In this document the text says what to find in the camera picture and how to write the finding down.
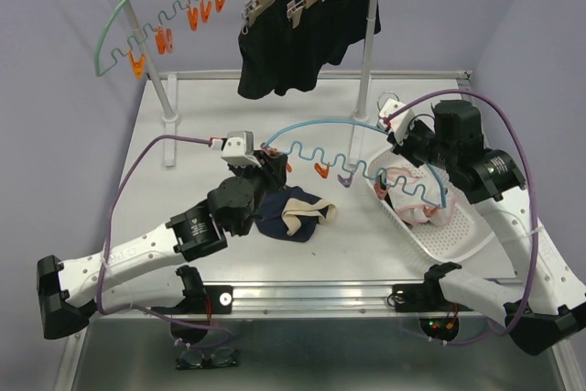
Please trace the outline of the navy underwear beige waistband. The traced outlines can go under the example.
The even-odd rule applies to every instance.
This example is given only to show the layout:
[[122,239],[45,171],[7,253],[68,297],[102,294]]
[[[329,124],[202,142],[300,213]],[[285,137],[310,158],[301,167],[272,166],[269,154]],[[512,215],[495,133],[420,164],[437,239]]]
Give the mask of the navy underwear beige waistband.
[[259,207],[260,220],[255,221],[259,233],[272,239],[306,243],[319,224],[336,219],[334,203],[304,191],[301,187],[285,187],[268,193]]

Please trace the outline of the pink plastic bag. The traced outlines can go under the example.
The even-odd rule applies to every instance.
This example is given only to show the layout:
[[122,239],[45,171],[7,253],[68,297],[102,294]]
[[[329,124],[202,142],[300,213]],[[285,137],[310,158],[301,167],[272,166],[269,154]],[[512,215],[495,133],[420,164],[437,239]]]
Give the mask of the pink plastic bag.
[[374,192],[408,227],[450,223],[456,199],[432,168],[387,167],[374,181]]

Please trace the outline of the blue clip hanger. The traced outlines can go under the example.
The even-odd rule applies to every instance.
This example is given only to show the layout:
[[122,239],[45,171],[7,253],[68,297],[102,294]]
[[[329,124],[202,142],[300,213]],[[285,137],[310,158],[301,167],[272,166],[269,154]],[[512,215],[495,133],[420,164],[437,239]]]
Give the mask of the blue clip hanger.
[[[296,129],[299,129],[299,128],[302,128],[305,126],[309,126],[309,125],[324,125],[324,124],[358,126],[358,127],[362,127],[365,129],[373,130],[377,133],[385,134],[386,136],[388,135],[388,132],[385,129],[381,129],[378,126],[369,125],[364,122],[359,122],[359,121],[354,121],[354,120],[344,120],[344,119],[318,119],[318,120],[311,120],[311,121],[301,122],[301,123],[287,126],[283,129],[275,132],[272,136],[270,136],[266,142],[264,142],[260,145],[260,148],[265,151],[270,150],[272,148],[271,144],[276,139],[278,139],[280,136],[284,135],[285,133],[287,133],[289,131],[296,130]],[[346,178],[342,179],[342,185],[344,188],[349,188],[352,185],[353,175],[358,171],[359,167],[363,167],[362,176],[365,179],[368,179],[371,181],[375,181],[380,176],[380,174],[383,174],[384,176],[386,175],[386,170],[384,168],[378,169],[374,175],[369,175],[368,174],[368,165],[365,160],[362,160],[362,159],[356,158],[356,157],[352,158],[352,157],[345,155],[344,153],[337,153],[331,161],[328,161],[326,158],[326,152],[322,147],[315,147],[309,156],[305,156],[303,153],[303,150],[305,147],[301,141],[293,141],[291,143],[291,146],[289,147],[289,149],[286,151],[282,151],[282,154],[291,155],[294,151],[294,147],[298,147],[297,156],[303,160],[306,160],[309,162],[315,162],[315,163],[318,163],[319,165],[322,165],[322,166],[330,166],[330,167],[334,167],[334,168],[337,167],[339,164],[340,169],[349,173],[349,177],[347,179]],[[448,205],[446,186],[445,186],[442,178],[440,177],[440,174],[438,173],[438,171],[436,169],[434,169],[431,165],[427,165],[427,168],[429,169],[431,175],[436,180],[437,185],[439,187],[439,195],[440,195],[439,196],[439,203],[436,203],[434,201],[429,201],[426,198],[426,193],[428,192],[428,189],[424,184],[417,184],[414,187],[413,191],[408,191],[406,188],[407,181],[406,181],[405,177],[396,178],[395,180],[388,182],[387,186],[391,187],[391,188],[396,188],[398,185],[401,185],[400,190],[403,193],[410,195],[410,196],[419,195],[420,199],[423,202],[425,202],[426,204],[429,204],[429,205],[436,207],[436,208],[445,209]]]

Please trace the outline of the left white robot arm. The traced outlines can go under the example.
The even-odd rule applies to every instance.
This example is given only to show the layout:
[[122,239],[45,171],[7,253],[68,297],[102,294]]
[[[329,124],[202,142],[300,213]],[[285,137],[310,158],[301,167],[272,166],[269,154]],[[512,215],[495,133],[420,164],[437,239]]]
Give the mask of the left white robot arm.
[[45,339],[57,340],[87,327],[107,290],[157,269],[219,252],[226,248],[228,235],[248,235],[263,198],[285,187],[287,165],[286,155],[263,150],[229,159],[232,177],[211,190],[205,200],[154,230],[82,258],[41,258],[37,292]]

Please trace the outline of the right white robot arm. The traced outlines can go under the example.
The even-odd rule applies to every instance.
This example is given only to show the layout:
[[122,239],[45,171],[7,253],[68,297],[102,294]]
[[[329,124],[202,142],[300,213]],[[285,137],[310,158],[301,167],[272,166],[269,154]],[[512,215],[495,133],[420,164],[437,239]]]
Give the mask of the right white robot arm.
[[568,267],[537,218],[527,165],[484,143],[480,111],[462,100],[432,108],[434,125],[410,107],[387,102],[379,126],[400,157],[442,169],[488,223],[523,289],[478,277],[455,262],[432,266],[422,282],[396,284],[387,299],[398,312],[473,310],[498,323],[524,353],[538,355],[585,327],[585,285]]

